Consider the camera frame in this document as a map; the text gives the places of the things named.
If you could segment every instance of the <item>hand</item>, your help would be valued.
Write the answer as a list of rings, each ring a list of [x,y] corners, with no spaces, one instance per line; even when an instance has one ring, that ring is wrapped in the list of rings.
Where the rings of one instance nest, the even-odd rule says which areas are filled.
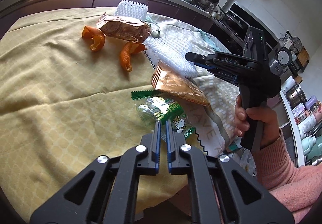
[[[263,149],[274,143],[280,137],[280,127],[277,120],[277,114],[269,107],[254,107],[244,109],[241,106],[241,96],[236,98],[234,124],[236,126],[234,133],[242,137],[245,131],[249,129],[247,116],[256,121],[264,122],[263,137],[260,142],[260,148]]]

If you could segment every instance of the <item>screw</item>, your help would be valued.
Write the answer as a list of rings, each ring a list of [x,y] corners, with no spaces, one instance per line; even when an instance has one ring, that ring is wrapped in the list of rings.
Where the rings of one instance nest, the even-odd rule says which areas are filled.
[[[190,146],[189,144],[183,144],[183,145],[181,146],[181,149],[182,149],[183,151],[189,151],[189,150],[191,150],[191,146]]]
[[[136,151],[138,151],[138,152],[143,152],[143,151],[145,151],[145,150],[147,149],[147,147],[146,147],[146,146],[144,146],[144,145],[137,145],[137,146],[135,147],[135,149],[136,149]]]
[[[222,156],[219,157],[219,160],[221,162],[228,162],[230,160],[230,158],[227,155],[222,155]]]
[[[99,157],[97,158],[97,161],[98,161],[99,163],[106,163],[106,162],[108,161],[108,157],[107,157],[107,156],[104,156],[104,155],[99,156]]]

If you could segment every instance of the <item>finger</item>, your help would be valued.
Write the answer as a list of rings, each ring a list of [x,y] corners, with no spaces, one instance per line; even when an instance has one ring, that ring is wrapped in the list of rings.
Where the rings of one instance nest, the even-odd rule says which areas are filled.
[[[275,123],[277,121],[276,112],[269,107],[248,108],[246,113],[256,121],[263,121],[264,123]]]
[[[244,131],[241,131],[239,128],[235,128],[234,129],[234,135],[237,135],[239,137],[242,137],[244,136],[245,132]]]
[[[240,94],[237,96],[237,98],[236,98],[236,104],[238,105],[238,106],[241,106],[241,103],[242,101],[241,101],[241,96],[240,96]]]
[[[247,113],[245,109],[239,106],[238,104],[235,105],[235,114],[242,121],[246,120],[247,118]]]
[[[234,125],[236,126],[236,128],[240,129],[241,131],[249,130],[248,121],[241,121],[237,117],[234,118]]]

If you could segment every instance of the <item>gold wrapper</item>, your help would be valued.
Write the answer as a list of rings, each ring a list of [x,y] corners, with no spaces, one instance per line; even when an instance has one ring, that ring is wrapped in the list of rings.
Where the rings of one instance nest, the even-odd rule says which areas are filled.
[[[151,34],[148,24],[132,17],[109,16],[106,12],[96,26],[107,36],[143,43]]]
[[[206,95],[196,85],[186,78],[182,78],[161,61],[152,75],[151,84],[156,90],[204,106],[209,105]]]

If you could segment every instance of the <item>white wall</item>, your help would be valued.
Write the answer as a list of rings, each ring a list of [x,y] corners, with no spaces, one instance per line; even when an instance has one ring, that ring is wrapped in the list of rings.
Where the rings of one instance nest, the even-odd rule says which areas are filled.
[[[236,0],[278,37],[289,32],[301,39],[310,63],[301,83],[306,97],[322,101],[322,0]]]
[[[310,56],[322,44],[322,0],[236,1],[255,14],[278,38],[287,30],[299,37]]]
[[[300,76],[303,78],[301,87],[307,99],[315,95],[322,102],[322,44]]]

